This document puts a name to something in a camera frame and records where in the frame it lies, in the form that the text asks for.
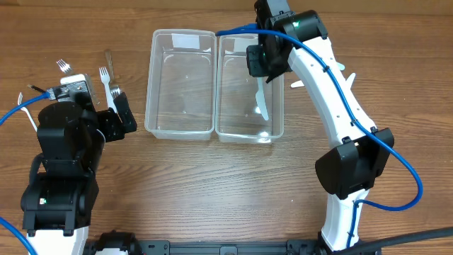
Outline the white plastic knife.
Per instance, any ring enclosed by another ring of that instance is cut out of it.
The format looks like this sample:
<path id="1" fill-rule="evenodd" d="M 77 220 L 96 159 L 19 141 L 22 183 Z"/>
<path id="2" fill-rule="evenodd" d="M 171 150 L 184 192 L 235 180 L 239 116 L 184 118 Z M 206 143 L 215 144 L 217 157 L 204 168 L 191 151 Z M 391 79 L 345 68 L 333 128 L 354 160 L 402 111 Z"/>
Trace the white plastic knife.
<path id="1" fill-rule="evenodd" d="M 348 88 L 351 89 L 353 82 L 355 80 L 356 73 L 352 73 L 347 79 L 346 79 L 346 84 L 348 85 Z"/>

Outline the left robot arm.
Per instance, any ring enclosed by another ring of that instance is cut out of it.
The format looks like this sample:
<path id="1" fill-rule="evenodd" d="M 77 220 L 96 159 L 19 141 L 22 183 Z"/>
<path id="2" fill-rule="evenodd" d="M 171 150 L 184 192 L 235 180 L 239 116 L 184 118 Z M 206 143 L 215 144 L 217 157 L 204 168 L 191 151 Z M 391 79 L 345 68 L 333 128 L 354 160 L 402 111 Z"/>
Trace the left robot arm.
<path id="1" fill-rule="evenodd" d="M 41 152 L 21 198 L 29 254 L 82 254 L 99 192 L 96 173 L 106 143 L 137 129 L 125 93 L 96 111 L 87 93 L 54 100 L 38 115 Z"/>

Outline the pale blue knife bottom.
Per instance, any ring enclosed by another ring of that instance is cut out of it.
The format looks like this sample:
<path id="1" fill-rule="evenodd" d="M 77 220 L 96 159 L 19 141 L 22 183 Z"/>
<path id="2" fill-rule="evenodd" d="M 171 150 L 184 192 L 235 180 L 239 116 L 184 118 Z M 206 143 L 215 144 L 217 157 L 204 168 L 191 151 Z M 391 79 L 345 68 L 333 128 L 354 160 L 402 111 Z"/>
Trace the pale blue knife bottom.
<path id="1" fill-rule="evenodd" d="M 260 110 L 260 114 L 262 115 L 265 121 L 269 120 L 268 110 L 265 102 L 265 94 L 264 94 L 264 81 L 263 77 L 257 78 L 258 83 L 258 90 L 256 92 L 256 103 L 257 107 Z"/>

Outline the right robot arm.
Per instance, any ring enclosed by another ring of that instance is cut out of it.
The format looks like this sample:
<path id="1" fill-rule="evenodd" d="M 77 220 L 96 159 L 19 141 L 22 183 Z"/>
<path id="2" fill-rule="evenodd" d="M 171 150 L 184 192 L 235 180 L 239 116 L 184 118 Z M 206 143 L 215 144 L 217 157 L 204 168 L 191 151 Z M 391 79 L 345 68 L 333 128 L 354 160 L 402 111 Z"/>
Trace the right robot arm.
<path id="1" fill-rule="evenodd" d="M 296 14 L 286 1 L 255 2 L 258 44 L 246 50 L 253 77 L 272 81 L 294 72 L 305 85 L 328 136 L 329 151 L 315 162 L 316 175 L 328 194 L 326 220 L 315 254 L 332 254 L 358 243 L 361 206 L 389 158 L 365 131 L 394 145 L 390 129 L 378 130 L 352 94 L 354 78 L 345 78 L 333 54 L 328 32 L 315 11 Z M 355 121 L 361 121 L 365 131 Z"/>

